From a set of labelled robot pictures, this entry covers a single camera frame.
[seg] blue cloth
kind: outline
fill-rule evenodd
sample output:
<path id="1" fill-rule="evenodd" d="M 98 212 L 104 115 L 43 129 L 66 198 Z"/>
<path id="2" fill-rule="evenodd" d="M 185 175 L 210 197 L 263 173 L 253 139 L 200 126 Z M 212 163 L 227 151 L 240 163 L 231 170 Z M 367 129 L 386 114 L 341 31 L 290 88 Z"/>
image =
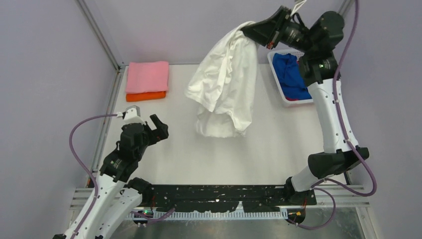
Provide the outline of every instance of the blue cloth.
<path id="1" fill-rule="evenodd" d="M 292 54 L 281 55 L 276 53 L 274 55 L 274 70 L 276 71 L 281 89 L 289 100 L 312 99 L 299 73 L 297 60 L 297 57 Z"/>

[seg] plastic basket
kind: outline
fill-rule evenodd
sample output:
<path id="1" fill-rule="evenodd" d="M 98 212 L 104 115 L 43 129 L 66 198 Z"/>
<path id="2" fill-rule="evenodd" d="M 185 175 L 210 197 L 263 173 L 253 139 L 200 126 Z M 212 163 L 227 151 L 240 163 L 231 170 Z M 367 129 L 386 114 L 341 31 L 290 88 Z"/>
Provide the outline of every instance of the plastic basket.
<path id="1" fill-rule="evenodd" d="M 312 99 L 300 100 L 300 101 L 289 101 L 289 100 L 286 99 L 286 97 L 284 96 L 283 90 L 281 89 L 280 82 L 278 80 L 276 71 L 274 70 L 273 57 L 276 53 L 279 53 L 279 54 L 282 54 L 282 55 L 286 55 L 286 54 L 290 53 L 294 56 L 297 56 L 297 58 L 299 58 L 299 57 L 303 56 L 303 52 L 300 52 L 300 51 L 295 50 L 295 49 L 284 49 L 284 50 L 278 50 L 278 51 L 270 51 L 267 55 L 268 61 L 270 62 L 271 70 L 273 71 L 274 79 L 276 81 L 278 90 L 281 94 L 281 98 L 283 99 L 282 102 L 281 102 L 282 105 L 284 107 L 295 107 L 295 106 L 303 106 L 303 105 L 306 105 L 306 104 L 314 103 L 314 101 Z"/>

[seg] folded pink cloth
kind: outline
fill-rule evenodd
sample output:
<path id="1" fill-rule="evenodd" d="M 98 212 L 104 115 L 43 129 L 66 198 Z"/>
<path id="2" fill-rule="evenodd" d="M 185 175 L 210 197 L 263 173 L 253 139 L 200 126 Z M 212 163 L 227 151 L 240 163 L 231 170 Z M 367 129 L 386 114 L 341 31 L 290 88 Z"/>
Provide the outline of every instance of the folded pink cloth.
<path id="1" fill-rule="evenodd" d="M 151 63 L 129 63 L 127 71 L 126 93 L 168 91 L 169 63 L 158 61 Z"/>

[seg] gray floor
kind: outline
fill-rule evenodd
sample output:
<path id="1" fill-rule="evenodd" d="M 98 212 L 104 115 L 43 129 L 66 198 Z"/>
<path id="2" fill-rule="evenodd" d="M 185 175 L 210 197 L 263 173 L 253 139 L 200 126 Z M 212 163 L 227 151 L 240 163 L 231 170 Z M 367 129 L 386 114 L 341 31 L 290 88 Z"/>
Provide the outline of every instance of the gray floor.
<path id="1" fill-rule="evenodd" d="M 307 209 L 304 225 L 318 226 L 331 215 L 331 209 Z M 307 231 L 281 220 L 170 221 L 138 227 L 125 221 L 112 239 L 364 239 L 354 208 L 337 209 L 327 227 Z"/>

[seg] folded orange cloth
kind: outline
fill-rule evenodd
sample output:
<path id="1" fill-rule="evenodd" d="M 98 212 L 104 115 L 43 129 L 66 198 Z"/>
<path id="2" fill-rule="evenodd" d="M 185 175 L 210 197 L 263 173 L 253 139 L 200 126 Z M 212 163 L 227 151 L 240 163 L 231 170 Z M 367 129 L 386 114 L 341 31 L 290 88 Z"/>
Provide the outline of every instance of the folded orange cloth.
<path id="1" fill-rule="evenodd" d="M 165 91 L 160 92 L 147 92 L 139 94 L 126 94 L 127 102 L 136 102 L 136 101 L 147 101 L 147 100 L 156 100 L 166 97 Z"/>

